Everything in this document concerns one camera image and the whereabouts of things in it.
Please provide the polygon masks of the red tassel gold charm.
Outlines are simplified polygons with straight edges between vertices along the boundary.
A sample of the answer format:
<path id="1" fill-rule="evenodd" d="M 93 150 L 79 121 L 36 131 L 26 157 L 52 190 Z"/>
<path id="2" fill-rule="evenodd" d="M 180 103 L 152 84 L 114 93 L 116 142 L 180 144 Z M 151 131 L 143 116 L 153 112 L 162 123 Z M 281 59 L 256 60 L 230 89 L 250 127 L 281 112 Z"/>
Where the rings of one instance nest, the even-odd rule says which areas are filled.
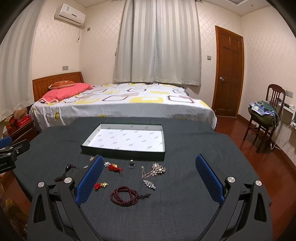
<path id="1" fill-rule="evenodd" d="M 95 189 L 95 191 L 98 191 L 99 189 L 104 189 L 104 188 L 106 188 L 108 186 L 108 183 L 107 182 L 102 182 L 102 183 L 96 183 L 95 185 L 94 185 L 94 189 Z"/>

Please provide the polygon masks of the red knot gold charm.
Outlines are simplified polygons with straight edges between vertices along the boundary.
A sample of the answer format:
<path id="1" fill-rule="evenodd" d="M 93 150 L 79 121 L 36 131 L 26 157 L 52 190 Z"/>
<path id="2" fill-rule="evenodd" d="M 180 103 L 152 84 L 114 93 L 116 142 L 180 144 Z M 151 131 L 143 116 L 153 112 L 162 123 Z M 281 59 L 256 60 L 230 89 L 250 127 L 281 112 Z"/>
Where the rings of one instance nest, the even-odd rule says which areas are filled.
<path id="1" fill-rule="evenodd" d="M 109 164 L 108 165 L 108 170 L 113 171 L 113 172 L 117 172 L 117 173 L 121 173 L 123 171 L 123 168 L 120 168 L 116 164 Z"/>

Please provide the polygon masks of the pearl cluster brooch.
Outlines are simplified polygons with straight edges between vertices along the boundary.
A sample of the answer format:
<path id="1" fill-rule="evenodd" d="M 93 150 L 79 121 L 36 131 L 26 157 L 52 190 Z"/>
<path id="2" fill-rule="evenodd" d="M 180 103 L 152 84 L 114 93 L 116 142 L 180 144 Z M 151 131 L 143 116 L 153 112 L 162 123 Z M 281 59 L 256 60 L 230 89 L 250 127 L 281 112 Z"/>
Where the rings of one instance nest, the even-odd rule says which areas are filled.
<path id="1" fill-rule="evenodd" d="M 153 163 L 151 174 L 153 176 L 158 176 L 164 174 L 166 171 L 166 168 L 160 165 L 159 163 Z"/>

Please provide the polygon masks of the silver crystal leaf brooch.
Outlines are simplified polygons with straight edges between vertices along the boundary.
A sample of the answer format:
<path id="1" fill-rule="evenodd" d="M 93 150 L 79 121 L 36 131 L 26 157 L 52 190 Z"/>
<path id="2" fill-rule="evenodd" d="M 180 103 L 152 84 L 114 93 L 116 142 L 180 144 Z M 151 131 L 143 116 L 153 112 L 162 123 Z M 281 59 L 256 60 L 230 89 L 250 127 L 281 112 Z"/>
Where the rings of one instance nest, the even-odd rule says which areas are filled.
<path id="1" fill-rule="evenodd" d="M 154 185 L 151 181 L 149 181 L 149 180 L 143 180 L 143 183 L 144 183 L 145 186 L 147 186 L 149 189 L 156 190 L 155 185 Z"/>

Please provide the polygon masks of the wooden nightstand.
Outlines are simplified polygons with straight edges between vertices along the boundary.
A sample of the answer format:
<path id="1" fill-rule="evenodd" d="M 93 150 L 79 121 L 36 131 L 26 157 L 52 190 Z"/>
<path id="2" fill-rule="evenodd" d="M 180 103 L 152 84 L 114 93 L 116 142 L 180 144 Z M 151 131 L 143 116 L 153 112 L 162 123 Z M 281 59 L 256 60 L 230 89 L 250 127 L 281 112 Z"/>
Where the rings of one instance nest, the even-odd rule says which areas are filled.
<path id="1" fill-rule="evenodd" d="M 1 134 L 1 138 L 11 137 L 13 144 L 22 140 L 28 140 L 30 142 L 40 133 L 32 117 L 31 121 L 21 128 L 17 127 L 13 114 L 8 116 L 2 123 L 4 124 L 4 132 Z"/>

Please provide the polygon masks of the red box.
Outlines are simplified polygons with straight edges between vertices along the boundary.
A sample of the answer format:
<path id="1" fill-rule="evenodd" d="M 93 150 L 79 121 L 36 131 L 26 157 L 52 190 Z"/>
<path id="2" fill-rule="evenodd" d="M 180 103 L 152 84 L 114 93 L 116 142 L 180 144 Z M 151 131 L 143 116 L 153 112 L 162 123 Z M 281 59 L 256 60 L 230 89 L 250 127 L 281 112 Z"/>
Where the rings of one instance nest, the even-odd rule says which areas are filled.
<path id="1" fill-rule="evenodd" d="M 22 126 L 25 126 L 31 121 L 31 117 L 27 114 L 24 117 L 20 118 L 16 121 L 16 125 L 18 128 L 21 128 Z"/>

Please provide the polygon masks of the brown plush toy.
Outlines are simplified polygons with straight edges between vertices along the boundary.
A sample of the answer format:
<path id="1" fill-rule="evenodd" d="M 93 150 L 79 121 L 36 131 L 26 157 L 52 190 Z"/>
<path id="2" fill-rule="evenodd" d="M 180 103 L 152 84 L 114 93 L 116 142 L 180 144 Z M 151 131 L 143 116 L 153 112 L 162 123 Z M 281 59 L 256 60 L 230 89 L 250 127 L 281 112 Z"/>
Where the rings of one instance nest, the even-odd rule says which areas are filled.
<path id="1" fill-rule="evenodd" d="M 13 116 L 16 121 L 20 120 L 21 118 L 23 118 L 27 114 L 28 114 L 27 108 L 18 109 L 13 112 Z"/>

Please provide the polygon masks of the left side curtain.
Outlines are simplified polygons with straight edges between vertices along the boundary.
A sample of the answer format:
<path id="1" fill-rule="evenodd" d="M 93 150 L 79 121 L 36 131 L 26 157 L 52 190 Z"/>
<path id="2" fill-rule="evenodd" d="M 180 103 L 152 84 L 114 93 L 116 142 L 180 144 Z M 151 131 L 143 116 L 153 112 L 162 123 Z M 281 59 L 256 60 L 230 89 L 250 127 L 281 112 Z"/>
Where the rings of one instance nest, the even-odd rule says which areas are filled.
<path id="1" fill-rule="evenodd" d="M 1 121 L 34 102 L 32 55 L 44 1 L 33 1 L 16 18 L 1 43 Z"/>

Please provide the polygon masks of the dark grey table cloth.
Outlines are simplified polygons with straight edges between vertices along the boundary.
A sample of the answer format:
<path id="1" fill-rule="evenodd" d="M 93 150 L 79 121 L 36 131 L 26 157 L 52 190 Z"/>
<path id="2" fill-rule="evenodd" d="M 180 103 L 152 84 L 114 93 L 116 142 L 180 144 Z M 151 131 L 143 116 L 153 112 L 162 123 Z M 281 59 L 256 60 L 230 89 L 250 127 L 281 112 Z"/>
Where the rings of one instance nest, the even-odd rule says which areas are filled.
<path id="1" fill-rule="evenodd" d="M 28 240 L 272 240 L 271 200 L 207 123 L 78 118 L 49 127 L 14 171 Z"/>

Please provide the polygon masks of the wooden headboard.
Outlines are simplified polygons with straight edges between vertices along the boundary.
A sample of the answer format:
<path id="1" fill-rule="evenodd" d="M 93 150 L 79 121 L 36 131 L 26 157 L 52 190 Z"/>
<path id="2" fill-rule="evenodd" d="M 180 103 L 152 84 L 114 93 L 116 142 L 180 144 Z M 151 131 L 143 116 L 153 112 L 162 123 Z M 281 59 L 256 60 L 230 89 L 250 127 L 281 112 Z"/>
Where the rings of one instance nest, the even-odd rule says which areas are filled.
<path id="1" fill-rule="evenodd" d="M 34 79 L 32 81 L 34 102 L 38 101 L 42 96 L 44 96 L 49 91 L 48 87 L 51 84 L 58 81 L 63 81 L 63 80 L 70 80 L 75 83 L 84 82 L 81 72 L 64 73 L 64 74 L 58 74 L 58 75 L 52 75 L 52 76 Z"/>

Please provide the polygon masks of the bed with patterned sheet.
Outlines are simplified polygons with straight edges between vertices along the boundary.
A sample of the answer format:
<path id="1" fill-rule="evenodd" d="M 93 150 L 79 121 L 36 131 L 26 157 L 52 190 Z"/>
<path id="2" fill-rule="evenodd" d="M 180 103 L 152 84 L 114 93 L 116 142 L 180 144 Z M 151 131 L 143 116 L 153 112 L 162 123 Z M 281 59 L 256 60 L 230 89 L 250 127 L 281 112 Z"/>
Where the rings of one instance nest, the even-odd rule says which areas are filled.
<path id="1" fill-rule="evenodd" d="M 217 125 L 214 111 L 182 87 L 168 84 L 122 83 L 93 86 L 60 102 L 36 101 L 30 117 L 39 130 L 66 126 L 81 117 L 181 118 Z"/>

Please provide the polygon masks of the dark green shallow box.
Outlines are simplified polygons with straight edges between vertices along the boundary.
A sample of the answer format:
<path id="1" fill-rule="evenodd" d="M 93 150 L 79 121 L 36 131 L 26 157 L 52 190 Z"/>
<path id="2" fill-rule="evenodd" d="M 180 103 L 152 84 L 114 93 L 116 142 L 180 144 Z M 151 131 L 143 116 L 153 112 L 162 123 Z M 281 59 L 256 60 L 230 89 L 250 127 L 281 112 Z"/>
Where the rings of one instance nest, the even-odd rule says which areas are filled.
<path id="1" fill-rule="evenodd" d="M 81 145 L 81 151 L 110 159 L 163 161 L 163 126 L 100 123 Z"/>

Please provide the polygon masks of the orange patterned pillow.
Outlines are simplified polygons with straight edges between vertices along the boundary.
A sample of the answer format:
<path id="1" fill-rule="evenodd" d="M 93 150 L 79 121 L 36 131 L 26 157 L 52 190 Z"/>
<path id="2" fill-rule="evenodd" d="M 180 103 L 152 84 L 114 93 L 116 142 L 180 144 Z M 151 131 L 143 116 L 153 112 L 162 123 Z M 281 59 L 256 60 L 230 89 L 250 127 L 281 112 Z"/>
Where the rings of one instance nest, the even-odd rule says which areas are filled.
<path id="1" fill-rule="evenodd" d="M 66 88 L 66 87 L 72 87 L 76 83 L 70 80 L 62 80 L 62 81 L 57 81 L 52 83 L 50 86 L 48 86 L 49 90 L 54 90 L 54 89 L 61 89 L 61 88 Z"/>

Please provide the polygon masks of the pile of clothes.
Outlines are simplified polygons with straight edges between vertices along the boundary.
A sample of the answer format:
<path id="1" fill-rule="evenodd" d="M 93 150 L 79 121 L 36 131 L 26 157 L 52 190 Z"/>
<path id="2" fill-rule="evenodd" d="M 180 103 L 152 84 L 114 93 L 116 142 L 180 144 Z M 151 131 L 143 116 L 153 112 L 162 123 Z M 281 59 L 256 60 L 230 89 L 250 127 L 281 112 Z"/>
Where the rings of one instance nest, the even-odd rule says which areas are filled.
<path id="1" fill-rule="evenodd" d="M 277 110 L 265 100 L 250 102 L 249 108 L 261 118 L 269 116 L 269 119 L 270 119 L 269 123 L 272 126 L 278 126 L 278 121 L 280 119 L 280 116 Z"/>

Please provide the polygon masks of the white air conditioner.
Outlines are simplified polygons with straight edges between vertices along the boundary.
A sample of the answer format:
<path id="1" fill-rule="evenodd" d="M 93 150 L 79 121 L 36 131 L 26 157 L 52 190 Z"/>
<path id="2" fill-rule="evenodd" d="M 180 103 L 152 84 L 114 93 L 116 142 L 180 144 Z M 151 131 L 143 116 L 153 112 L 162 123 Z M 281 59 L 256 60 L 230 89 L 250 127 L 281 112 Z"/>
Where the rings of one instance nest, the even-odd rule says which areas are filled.
<path id="1" fill-rule="evenodd" d="M 85 17 L 86 15 L 84 13 L 67 4 L 59 6 L 54 15 L 54 19 L 64 21 L 77 27 L 83 26 Z"/>

